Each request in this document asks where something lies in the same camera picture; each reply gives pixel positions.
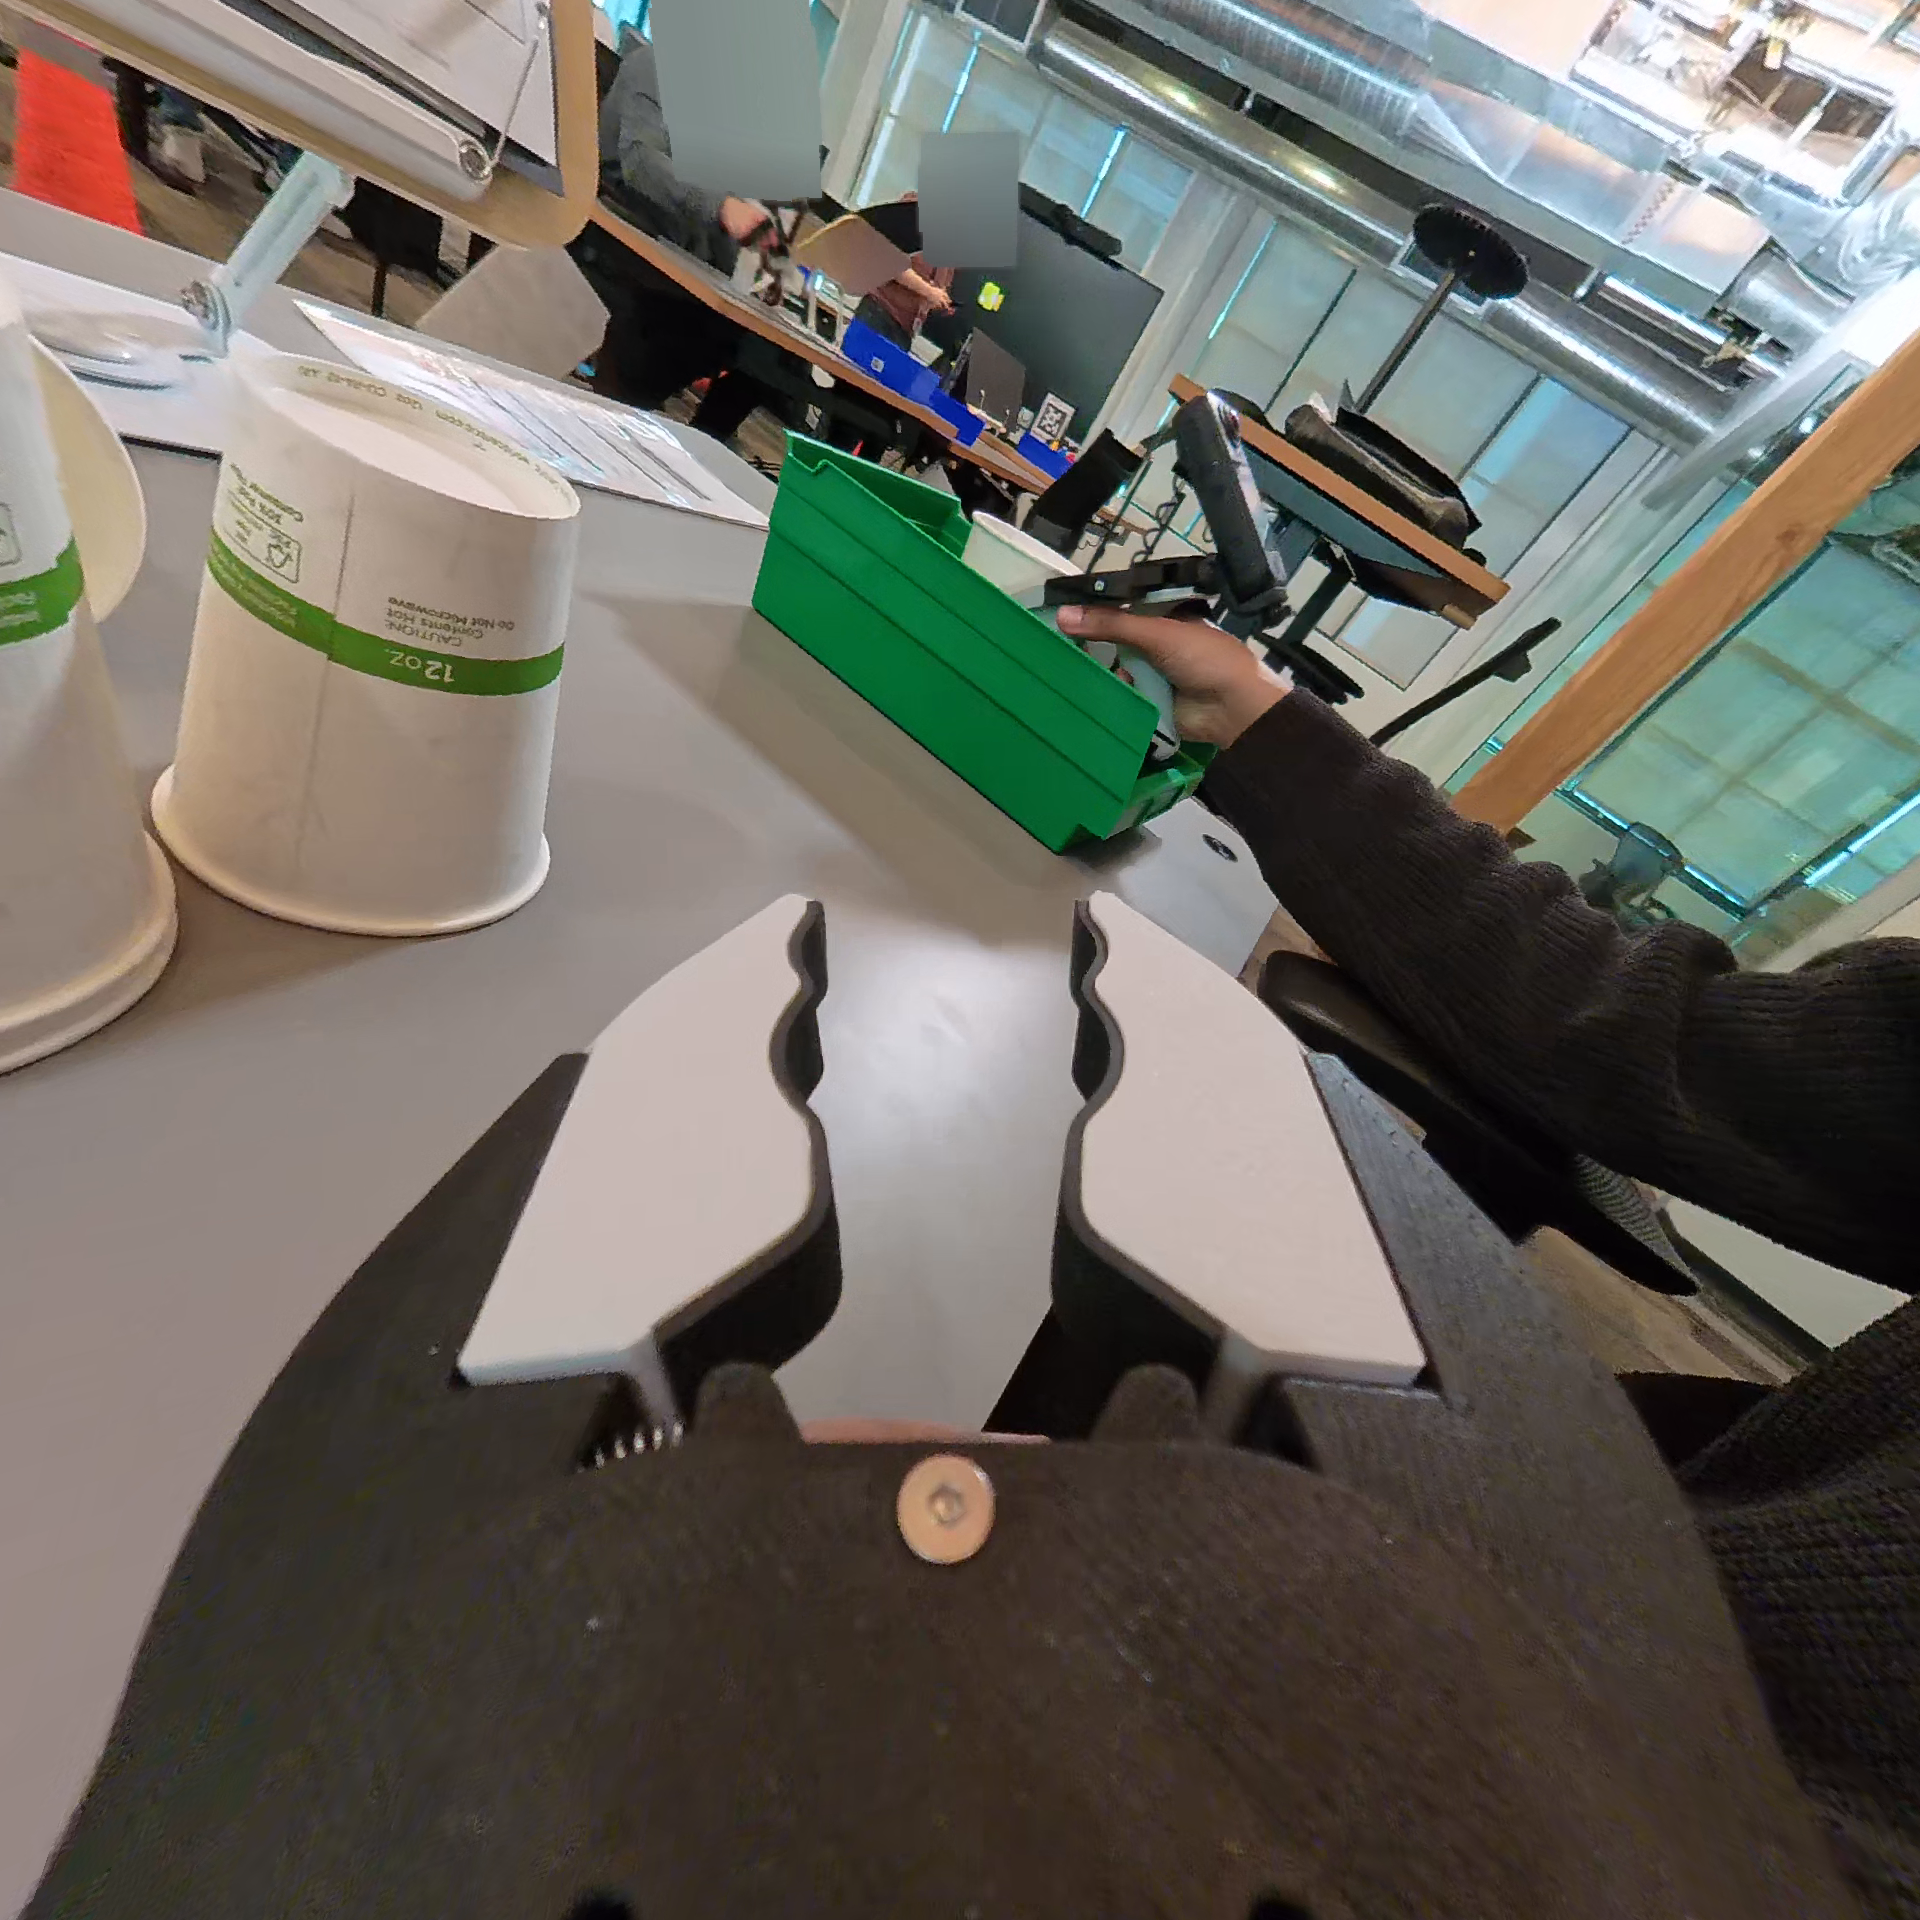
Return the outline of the laminated paper card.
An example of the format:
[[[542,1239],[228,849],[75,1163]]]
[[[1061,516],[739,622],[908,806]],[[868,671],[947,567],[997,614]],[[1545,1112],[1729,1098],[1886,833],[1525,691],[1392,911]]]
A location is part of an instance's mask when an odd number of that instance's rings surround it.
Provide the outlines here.
[[[763,530],[769,515],[683,443],[672,424],[579,388],[483,367],[321,303],[296,303],[353,369],[462,414],[577,487]]]

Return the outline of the person's torso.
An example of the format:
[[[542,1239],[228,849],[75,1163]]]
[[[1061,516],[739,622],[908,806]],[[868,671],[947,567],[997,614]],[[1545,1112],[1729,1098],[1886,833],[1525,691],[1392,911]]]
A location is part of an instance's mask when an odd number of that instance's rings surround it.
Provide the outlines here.
[[[1745,1410],[1681,1482],[1766,1718],[1867,1915],[1917,1915],[1917,1304]]]

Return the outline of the grey desk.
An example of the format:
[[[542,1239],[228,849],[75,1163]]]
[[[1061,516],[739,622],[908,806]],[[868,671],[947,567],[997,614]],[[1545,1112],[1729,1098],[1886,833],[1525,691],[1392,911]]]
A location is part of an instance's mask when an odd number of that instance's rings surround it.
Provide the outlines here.
[[[178,881],[163,982],[4,1078],[3,1904],[32,1896],[206,1489],[333,1292],[563,1052],[822,902],[843,1300],[802,1417],[982,1425],[1049,1299],[1072,903],[1238,969],[1274,913],[1182,806],[1051,856],[753,614],[761,535],[584,495],[550,871],[393,944]]]

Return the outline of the green plastic bin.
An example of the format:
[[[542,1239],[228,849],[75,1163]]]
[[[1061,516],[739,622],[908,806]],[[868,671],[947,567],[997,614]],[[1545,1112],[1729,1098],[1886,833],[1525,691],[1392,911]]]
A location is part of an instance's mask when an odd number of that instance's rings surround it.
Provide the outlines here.
[[[1194,795],[1214,751],[1152,760],[1157,711],[964,560],[934,487],[787,435],[753,606],[1051,852]]]

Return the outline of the grey folded board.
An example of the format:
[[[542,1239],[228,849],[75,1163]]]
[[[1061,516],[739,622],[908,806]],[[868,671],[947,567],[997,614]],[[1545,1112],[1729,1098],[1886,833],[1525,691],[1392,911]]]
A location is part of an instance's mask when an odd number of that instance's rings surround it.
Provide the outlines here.
[[[572,378],[610,313],[564,248],[493,248],[425,308],[416,332],[542,378]]]

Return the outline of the black mesh office chair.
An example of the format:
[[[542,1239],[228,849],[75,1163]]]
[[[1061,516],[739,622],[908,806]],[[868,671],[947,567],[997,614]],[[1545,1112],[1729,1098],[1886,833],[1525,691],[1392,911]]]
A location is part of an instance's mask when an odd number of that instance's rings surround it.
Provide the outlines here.
[[[1340,1062],[1398,1114],[1510,1242],[1562,1232],[1643,1290],[1699,1295],[1697,1272],[1637,1184],[1475,1099],[1331,962],[1274,951],[1257,994],[1307,1050]]]

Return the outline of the wooden table with bins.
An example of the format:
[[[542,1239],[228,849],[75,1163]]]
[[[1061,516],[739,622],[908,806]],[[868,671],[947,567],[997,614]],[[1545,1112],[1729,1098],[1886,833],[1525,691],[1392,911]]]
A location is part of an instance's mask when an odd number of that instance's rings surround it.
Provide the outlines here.
[[[876,406],[891,410],[901,419],[916,424],[934,442],[952,448],[952,454],[987,473],[992,481],[1019,490],[1025,495],[1041,495],[1051,487],[1051,473],[1034,467],[1013,443],[997,438],[987,427],[973,442],[964,442],[957,427],[948,426],[940,411],[890,388],[865,363],[849,360],[836,345],[822,343],[819,332],[794,322],[788,315],[769,308],[753,296],[741,296],[731,284],[702,262],[683,255],[676,248],[638,232],[620,219],[610,208],[592,208],[592,226],[617,240],[622,248],[645,258],[662,278],[670,278],[681,291],[697,298],[712,313],[718,313],[750,336],[769,343],[788,360],[802,362],[836,383],[840,393],[865,393]]]

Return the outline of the black floor lamp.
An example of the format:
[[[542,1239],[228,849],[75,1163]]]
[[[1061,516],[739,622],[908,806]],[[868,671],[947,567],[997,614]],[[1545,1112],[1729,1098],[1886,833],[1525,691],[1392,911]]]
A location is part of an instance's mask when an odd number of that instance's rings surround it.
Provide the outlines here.
[[[1502,304],[1521,298],[1530,286],[1523,251],[1465,208],[1421,206],[1410,224],[1410,242],[1437,270],[1437,281],[1355,395],[1353,407],[1361,414],[1379,403],[1457,288],[1464,286],[1475,299]]]

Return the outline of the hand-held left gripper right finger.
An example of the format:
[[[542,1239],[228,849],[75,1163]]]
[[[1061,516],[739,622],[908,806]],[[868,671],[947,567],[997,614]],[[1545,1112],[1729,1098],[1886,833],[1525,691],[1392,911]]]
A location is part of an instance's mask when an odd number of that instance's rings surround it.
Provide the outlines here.
[[[1283,1383],[1405,1391],[1429,1354],[1307,1050],[1115,895],[1077,903],[1051,1308],[1109,1374],[1161,1364],[1238,1443]]]

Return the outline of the orange traffic cone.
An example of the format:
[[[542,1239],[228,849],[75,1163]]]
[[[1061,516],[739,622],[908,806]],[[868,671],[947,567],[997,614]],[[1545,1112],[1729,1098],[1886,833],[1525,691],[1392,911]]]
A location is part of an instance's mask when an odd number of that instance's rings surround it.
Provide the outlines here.
[[[108,88],[30,50],[17,54],[14,83],[14,192],[142,236],[129,153]]]

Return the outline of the wooden beam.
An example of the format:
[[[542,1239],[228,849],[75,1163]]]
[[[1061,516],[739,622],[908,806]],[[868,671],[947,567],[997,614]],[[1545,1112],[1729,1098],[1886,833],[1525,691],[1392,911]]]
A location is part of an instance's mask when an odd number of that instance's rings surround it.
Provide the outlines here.
[[[1787,582],[1915,443],[1917,339],[1912,336],[1457,792],[1457,812],[1497,833],[1517,828]]]

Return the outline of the person's right forearm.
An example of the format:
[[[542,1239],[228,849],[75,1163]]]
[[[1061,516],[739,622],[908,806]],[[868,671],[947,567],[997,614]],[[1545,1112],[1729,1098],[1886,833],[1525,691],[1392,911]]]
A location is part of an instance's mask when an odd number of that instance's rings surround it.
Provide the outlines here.
[[[1206,792],[1285,911],[1480,1099],[1781,1246],[1915,1295],[1917,944],[1745,972],[1629,932],[1262,671]]]

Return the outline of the person's right hand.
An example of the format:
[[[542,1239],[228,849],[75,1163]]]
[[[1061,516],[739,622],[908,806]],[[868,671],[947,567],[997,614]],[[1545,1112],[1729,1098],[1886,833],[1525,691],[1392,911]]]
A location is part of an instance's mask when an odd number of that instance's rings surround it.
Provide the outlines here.
[[[1291,679],[1242,641],[1198,616],[1066,606],[1058,627],[1074,641],[1112,643],[1158,673],[1176,729],[1225,752],[1291,694]]]

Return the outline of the printed instruction sheet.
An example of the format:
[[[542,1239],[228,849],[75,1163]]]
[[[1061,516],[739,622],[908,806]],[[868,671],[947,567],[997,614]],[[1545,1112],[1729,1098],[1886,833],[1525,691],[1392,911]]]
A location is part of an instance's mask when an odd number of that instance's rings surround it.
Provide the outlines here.
[[[560,161],[547,2],[285,2],[281,14],[358,57],[499,158]]]

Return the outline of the black monitor screen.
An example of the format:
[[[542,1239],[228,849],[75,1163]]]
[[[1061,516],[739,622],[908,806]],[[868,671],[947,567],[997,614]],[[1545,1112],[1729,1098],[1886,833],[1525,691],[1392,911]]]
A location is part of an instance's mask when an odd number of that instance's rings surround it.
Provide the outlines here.
[[[1025,191],[1016,266],[957,270],[948,298],[921,330],[940,363],[952,369],[982,330],[1025,369],[1019,406],[1037,416],[1058,401],[1069,410],[1066,435],[1091,442],[1164,291],[1123,263],[1115,236]]]

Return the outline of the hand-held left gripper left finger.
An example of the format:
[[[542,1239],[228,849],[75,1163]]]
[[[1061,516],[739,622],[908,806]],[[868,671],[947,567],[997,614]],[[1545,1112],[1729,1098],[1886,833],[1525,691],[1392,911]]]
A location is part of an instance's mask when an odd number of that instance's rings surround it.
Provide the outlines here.
[[[826,1330],[843,1262],[826,1128],[826,908],[781,897],[592,1042],[457,1368],[468,1386],[622,1378],[681,1428],[733,1362]]]

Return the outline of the white paper cup green band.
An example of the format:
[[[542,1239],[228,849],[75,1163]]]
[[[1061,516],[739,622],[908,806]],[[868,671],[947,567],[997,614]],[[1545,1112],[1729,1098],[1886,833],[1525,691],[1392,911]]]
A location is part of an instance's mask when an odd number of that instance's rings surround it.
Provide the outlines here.
[[[59,487],[99,622],[118,611],[137,583],[149,544],[149,510],[137,468],[102,407],[42,343],[30,340],[38,395],[52,435]]]
[[[278,921],[510,918],[549,871],[574,487],[361,370],[272,352],[233,379],[157,840]]]
[[[1045,590],[1051,583],[1074,582],[1083,574],[1077,560],[990,515],[977,515],[966,523],[962,562],[978,579],[1029,609],[1045,603]]]
[[[42,354],[3,292],[3,1071],[121,1018],[176,950],[125,754]]]

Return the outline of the silver ventilation duct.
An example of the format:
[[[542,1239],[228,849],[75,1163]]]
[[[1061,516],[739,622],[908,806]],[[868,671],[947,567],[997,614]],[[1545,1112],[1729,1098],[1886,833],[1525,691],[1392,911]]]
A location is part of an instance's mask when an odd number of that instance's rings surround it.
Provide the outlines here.
[[[1915,273],[1915,6],[1083,6],[1182,78],[1802,352]]]

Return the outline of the height adjustable wooden desk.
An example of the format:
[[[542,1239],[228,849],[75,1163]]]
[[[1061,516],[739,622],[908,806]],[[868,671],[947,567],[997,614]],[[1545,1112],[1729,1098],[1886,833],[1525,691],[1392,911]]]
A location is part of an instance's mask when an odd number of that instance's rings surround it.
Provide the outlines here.
[[[1254,638],[1329,705],[1349,705],[1361,687],[1312,650],[1309,636],[1346,590],[1371,602],[1440,617],[1467,632],[1507,594],[1507,583],[1472,552],[1482,529],[1457,481],[1346,406],[1307,401],[1283,426],[1222,392],[1177,375],[1173,411],[1214,393],[1238,414],[1242,448],[1274,515],[1272,554],[1288,609]]]

